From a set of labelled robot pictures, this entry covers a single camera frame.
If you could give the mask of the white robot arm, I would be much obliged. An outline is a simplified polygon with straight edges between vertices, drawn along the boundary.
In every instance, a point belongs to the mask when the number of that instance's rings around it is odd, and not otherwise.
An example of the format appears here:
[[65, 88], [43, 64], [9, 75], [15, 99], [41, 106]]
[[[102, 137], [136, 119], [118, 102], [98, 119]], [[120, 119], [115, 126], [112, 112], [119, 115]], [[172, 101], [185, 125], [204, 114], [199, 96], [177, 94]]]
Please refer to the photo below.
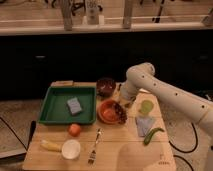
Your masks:
[[126, 71], [126, 81], [121, 86], [120, 97], [130, 101], [140, 89], [145, 89], [186, 114], [192, 122], [213, 137], [213, 102], [160, 81], [154, 74], [155, 68], [151, 63], [131, 66]]

